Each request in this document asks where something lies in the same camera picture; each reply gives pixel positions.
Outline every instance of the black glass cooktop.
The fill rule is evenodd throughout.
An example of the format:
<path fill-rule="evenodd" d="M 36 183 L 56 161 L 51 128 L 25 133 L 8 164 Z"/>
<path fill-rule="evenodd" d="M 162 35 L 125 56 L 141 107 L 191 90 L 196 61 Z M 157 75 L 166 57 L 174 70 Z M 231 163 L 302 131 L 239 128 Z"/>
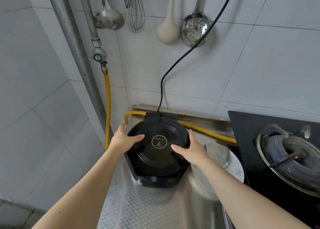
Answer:
<path fill-rule="evenodd" d="M 256 138 L 270 124 L 276 124 L 292 133 L 301 133 L 310 125 L 308 142 L 320 147 L 320 123 L 258 114 L 228 111 L 234 136 L 249 186 L 270 199 L 313 229 L 320 229 L 320 198 L 308 195 L 290 186 L 272 172 L 260 157 Z"/>

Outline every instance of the gray pipe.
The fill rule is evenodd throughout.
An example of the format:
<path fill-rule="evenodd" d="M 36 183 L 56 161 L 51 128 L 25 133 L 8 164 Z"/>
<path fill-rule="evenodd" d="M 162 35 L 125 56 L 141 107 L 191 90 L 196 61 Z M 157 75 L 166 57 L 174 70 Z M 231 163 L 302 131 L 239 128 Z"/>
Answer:
<path fill-rule="evenodd" d="M 94 110 L 97 113 L 103 130 L 106 131 L 106 110 L 104 108 L 96 80 L 94 79 L 94 74 L 92 72 L 69 0 L 50 0 L 50 2 L 54 12 L 56 13 L 73 58 L 77 64 L 83 83 L 94 106 Z M 109 140 L 111 140 L 112 136 L 113 132 L 110 128 Z"/>
<path fill-rule="evenodd" d="M 81 0 L 81 3 L 82 3 L 83 11 L 89 26 L 92 45 L 95 48 L 101 47 L 102 43 L 101 43 L 101 39 L 99 38 L 96 25 L 94 23 L 94 16 L 93 16 L 91 5 L 90 5 L 90 0 Z"/>

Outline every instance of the black cable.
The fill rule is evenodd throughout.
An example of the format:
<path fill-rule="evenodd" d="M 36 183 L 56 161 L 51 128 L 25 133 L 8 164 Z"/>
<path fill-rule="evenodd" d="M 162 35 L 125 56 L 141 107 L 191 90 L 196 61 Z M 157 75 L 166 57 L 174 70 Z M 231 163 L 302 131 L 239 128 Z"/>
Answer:
<path fill-rule="evenodd" d="M 208 28 L 208 30 L 205 32 L 205 34 L 199 39 L 199 41 L 192 47 L 189 49 L 188 52 L 186 52 L 184 55 L 182 55 L 181 58 L 179 58 L 175 63 L 174 65 L 171 66 L 171 68 L 167 71 L 167 73 L 164 74 L 164 76 L 162 77 L 161 79 L 161 99 L 160 99 L 160 104 L 159 104 L 159 107 L 158 107 L 158 110 L 157 112 L 159 112 L 159 109 L 161 107 L 161 104 L 162 104 L 162 97 L 163 97 L 163 80 L 164 78 L 167 76 L 167 74 L 169 74 L 169 72 L 184 58 L 186 57 L 192 50 L 194 50 L 200 43 L 201 41 L 208 35 L 208 33 L 211 31 L 211 29 L 214 27 L 215 23 L 219 20 L 220 16 L 222 15 L 224 9 L 226 8 L 227 4 L 229 3 L 229 0 L 226 0 L 226 2 L 224 3 L 221 11 L 219 12 L 218 16 L 216 17 L 216 19 L 212 22 L 212 24 L 210 25 L 210 27 Z"/>

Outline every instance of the whisk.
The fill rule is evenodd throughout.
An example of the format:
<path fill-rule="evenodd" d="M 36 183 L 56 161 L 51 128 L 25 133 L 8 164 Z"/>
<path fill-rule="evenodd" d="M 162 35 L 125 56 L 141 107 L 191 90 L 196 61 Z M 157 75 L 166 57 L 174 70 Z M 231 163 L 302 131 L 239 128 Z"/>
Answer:
<path fill-rule="evenodd" d="M 146 14 L 142 0 L 129 0 L 128 6 L 128 9 L 125 11 L 128 27 L 132 32 L 139 33 L 146 24 Z"/>

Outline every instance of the yellow corrugated hose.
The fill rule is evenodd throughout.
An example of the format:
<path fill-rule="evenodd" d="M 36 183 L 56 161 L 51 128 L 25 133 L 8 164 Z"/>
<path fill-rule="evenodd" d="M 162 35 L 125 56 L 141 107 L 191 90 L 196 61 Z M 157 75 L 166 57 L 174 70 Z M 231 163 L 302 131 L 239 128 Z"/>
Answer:
<path fill-rule="evenodd" d="M 109 131 L 110 131 L 110 116 L 111 116 L 111 94 L 110 94 L 110 80 L 109 75 L 104 74 L 104 82 L 106 86 L 106 150 L 109 147 Z"/>
<path fill-rule="evenodd" d="M 144 111 L 130 111 L 130 112 L 127 112 L 124 116 L 124 121 L 125 121 L 125 124 L 127 125 L 128 124 L 128 117 L 132 114 L 139 114 L 139 115 L 146 115 L 146 112 Z M 207 134 L 207 135 L 210 135 L 214 138 L 217 138 L 217 139 L 220 139 L 220 140 L 223 140 L 223 141 L 227 141 L 227 142 L 230 142 L 230 143 L 237 143 L 236 142 L 236 139 L 234 138 L 230 138 L 230 137 L 226 137 L 226 136 L 223 136 L 223 135 L 220 135 L 220 134 L 216 134 L 214 132 L 211 132 L 209 130 L 206 130 L 206 129 L 203 129 L 203 128 L 200 128 L 198 126 L 195 126 L 195 125 L 191 125 L 189 123 L 185 123 L 185 122 L 182 122 L 182 121 L 178 121 L 181 125 L 183 125 L 184 127 L 187 127 L 189 129 L 194 129 L 194 130 L 197 130 L 201 133 L 204 133 L 204 134 Z"/>

